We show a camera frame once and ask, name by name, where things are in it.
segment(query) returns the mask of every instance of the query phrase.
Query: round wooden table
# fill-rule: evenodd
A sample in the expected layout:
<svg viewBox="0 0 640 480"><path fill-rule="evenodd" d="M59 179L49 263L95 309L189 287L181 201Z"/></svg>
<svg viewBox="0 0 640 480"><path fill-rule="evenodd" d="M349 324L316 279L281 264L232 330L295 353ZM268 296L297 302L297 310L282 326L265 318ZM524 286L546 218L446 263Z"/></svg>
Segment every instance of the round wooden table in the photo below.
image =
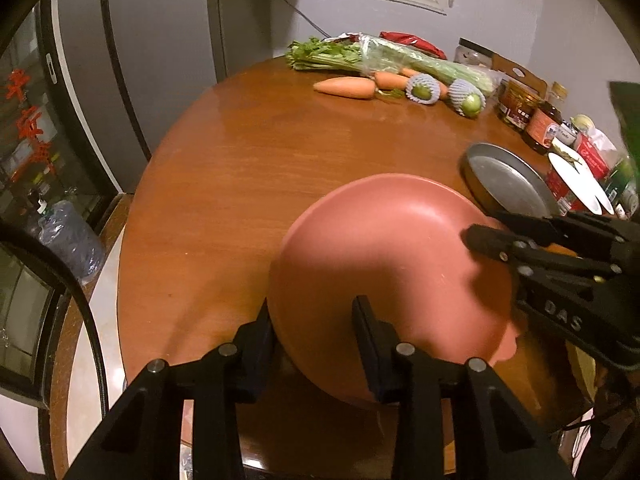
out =
<svg viewBox="0 0 640 480"><path fill-rule="evenodd" d="M255 65L205 92L146 168L127 221L118 330L127 379L152 359L199 359L255 319L268 270L294 220L333 189L377 173L412 173L470 197L458 161L474 142L546 171L491 109L468 120L439 102L317 94L326 73ZM281 474L388 478L396 412L328 396L283 357L259 402L238 406L245 463ZM560 340L529 330L495 367L548 430L581 413ZM191 412L183 440L191 439Z"/></svg>

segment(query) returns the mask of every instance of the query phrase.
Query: electrical wire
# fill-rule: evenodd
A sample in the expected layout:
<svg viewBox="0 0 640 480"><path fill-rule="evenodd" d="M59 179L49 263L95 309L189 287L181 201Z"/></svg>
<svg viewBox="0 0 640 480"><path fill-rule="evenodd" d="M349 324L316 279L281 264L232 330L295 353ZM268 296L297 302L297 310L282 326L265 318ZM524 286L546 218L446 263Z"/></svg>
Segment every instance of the electrical wire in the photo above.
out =
<svg viewBox="0 0 640 480"><path fill-rule="evenodd" d="M640 396L640 388L636 388L635 390L633 390L633 393L632 393L631 396L629 396L627 399L625 399L622 402L620 402L619 405L614 406L610 410L607 410L603 414L598 415L598 416L593 416L591 418L588 418L587 420L583 420L581 422L576 422L575 424L571 424L569 426L563 426L562 430L563 431L576 430L578 428L582 428L583 426L591 426L592 424L595 424L596 422L602 422L604 420L607 420L609 417L612 417L613 415L621 412L622 410L633 406L634 403L636 402L636 399L638 398L638 396Z"/></svg>
<svg viewBox="0 0 640 480"><path fill-rule="evenodd" d="M322 30L320 27L318 27L314 22L311 21L311 19L309 19L309 17L302 12L299 8L297 8L294 4L292 4L289 0L282 0L283 2L285 2L289 7L291 7L293 10L295 10L300 16L302 16L309 25L311 25L315 30L317 30L320 34L322 34L325 38L330 38L331 36L329 34L327 34L324 30Z"/></svg>
<svg viewBox="0 0 640 480"><path fill-rule="evenodd" d="M78 310L82 316L82 322L86 328L86 334L89 338L91 352L94 355L95 370L98 374L98 394L100 395L100 412L102 418L109 411L109 393L107 390L107 373L104 367L104 357L102 356L102 348L100 346L100 338L98 329L95 325L95 319L91 313L89 302L84 295L82 287L76 280L76 277L68 269L68 267L53 253L48 247L42 245L35 238L29 236L22 230L15 228L2 219L0 219L0 242L4 242L8 246L13 246L19 250L26 251L30 255L39 259L50 272L62 282L71 292L71 296L78 305Z"/></svg>

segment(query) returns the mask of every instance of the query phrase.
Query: metal tray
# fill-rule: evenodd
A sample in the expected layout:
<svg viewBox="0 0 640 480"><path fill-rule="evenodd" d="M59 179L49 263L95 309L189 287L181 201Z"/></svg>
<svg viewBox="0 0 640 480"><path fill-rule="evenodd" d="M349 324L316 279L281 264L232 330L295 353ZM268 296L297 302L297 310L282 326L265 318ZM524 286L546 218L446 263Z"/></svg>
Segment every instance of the metal tray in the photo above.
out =
<svg viewBox="0 0 640 480"><path fill-rule="evenodd" d="M560 214L556 199L536 171L519 156L479 142L466 150L462 177L486 213L508 211L543 217Z"/></svg>

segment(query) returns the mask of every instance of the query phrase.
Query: glass jar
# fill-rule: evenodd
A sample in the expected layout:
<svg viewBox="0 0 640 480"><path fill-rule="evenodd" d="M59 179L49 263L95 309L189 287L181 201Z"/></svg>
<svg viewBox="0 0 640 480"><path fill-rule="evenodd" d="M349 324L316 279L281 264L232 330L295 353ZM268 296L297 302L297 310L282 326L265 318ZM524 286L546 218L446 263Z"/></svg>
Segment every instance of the glass jar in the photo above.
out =
<svg viewBox="0 0 640 480"><path fill-rule="evenodd" d="M518 133L522 133L541 102L540 97L527 90L523 85L515 81L508 81L500 96L496 111L504 123Z"/></svg>
<svg viewBox="0 0 640 480"><path fill-rule="evenodd" d="M562 106L567 97L567 90L554 81L551 90L529 121L522 136L530 148L544 155L551 148L551 142L562 124Z"/></svg>
<svg viewBox="0 0 640 480"><path fill-rule="evenodd" d="M460 44L456 49L454 61L463 65L485 66L490 68L494 53L478 44L464 38L460 38Z"/></svg>

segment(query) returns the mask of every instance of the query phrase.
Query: condiment bottle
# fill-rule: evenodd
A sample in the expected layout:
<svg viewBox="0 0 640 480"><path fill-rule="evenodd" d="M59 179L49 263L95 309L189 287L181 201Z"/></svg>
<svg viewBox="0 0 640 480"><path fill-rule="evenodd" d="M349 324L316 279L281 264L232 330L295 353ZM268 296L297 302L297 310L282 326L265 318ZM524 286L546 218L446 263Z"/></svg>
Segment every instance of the condiment bottle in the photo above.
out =
<svg viewBox="0 0 640 480"><path fill-rule="evenodd" d="M522 138L536 152L545 154L551 147L556 131L562 124L562 106L567 91L560 83L554 82L546 95L546 101L535 111Z"/></svg>

